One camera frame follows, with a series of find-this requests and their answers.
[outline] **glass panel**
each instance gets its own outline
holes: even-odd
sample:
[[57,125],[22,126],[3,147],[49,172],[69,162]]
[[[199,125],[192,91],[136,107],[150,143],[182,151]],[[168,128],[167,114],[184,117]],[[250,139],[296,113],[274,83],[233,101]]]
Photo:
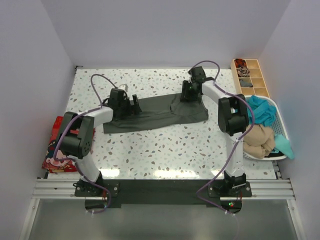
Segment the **glass panel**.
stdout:
[[[285,200],[244,200],[238,239],[296,240]],[[30,240],[231,240],[237,222],[204,205],[123,205],[85,213],[84,200],[41,200]]]

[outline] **tan fabric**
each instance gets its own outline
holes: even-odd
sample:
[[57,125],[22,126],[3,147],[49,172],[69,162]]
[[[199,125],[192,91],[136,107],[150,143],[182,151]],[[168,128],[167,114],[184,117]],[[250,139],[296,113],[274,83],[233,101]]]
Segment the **tan fabric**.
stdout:
[[258,159],[268,156],[276,146],[274,130],[262,124],[255,124],[252,130],[244,136],[243,141],[243,150]]

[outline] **light purple wall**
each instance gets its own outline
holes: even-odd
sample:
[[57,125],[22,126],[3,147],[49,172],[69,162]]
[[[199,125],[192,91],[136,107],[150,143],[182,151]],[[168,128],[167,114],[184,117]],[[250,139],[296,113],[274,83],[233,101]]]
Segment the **light purple wall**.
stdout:
[[42,0],[76,65],[229,68],[258,58],[290,0]]
[[0,1],[0,235],[18,239],[55,117],[73,82],[40,0]]
[[320,1],[292,0],[259,62],[296,158],[289,176],[308,239],[320,236]]

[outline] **white plastic basket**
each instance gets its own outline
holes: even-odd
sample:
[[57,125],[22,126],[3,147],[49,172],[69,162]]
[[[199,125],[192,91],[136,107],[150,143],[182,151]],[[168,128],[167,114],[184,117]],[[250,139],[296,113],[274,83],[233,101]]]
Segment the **white plastic basket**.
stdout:
[[[248,99],[250,97],[251,97],[251,95],[246,95],[245,99]],[[275,106],[275,108],[276,108],[275,121],[271,125],[271,128],[274,131],[274,134],[282,134],[286,139],[289,139],[285,125],[284,125],[284,121],[282,120],[282,117],[280,115],[279,108],[278,108],[277,104],[268,97],[265,97],[265,96],[257,96],[257,97],[267,100],[269,105]],[[282,159],[287,158],[286,155],[275,156],[275,157],[256,158],[256,157],[246,153],[245,151],[243,151],[243,156],[244,156],[244,158],[249,159],[249,160],[263,160],[263,161],[276,161],[276,160],[282,160]]]

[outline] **speckled white surface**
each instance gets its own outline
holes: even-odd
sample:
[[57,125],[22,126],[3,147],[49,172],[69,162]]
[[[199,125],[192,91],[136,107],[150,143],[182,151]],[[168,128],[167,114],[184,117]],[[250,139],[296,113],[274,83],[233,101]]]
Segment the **speckled white surface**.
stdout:
[[[117,86],[127,84],[128,94],[147,98],[180,93],[187,69],[78,69],[67,111],[82,112],[98,106],[90,86],[92,74],[104,74]],[[217,70],[206,69],[207,76]],[[103,78],[93,79],[102,99],[112,86]],[[219,85],[235,93],[231,70],[223,69]],[[218,106],[208,97],[203,102],[209,111],[205,122],[181,124],[131,133],[104,134],[96,128],[92,156],[103,178],[115,179],[211,179],[226,162],[226,141],[217,124]],[[243,160],[247,179],[275,179],[272,162]],[[79,174],[50,173],[49,179],[77,179]]]

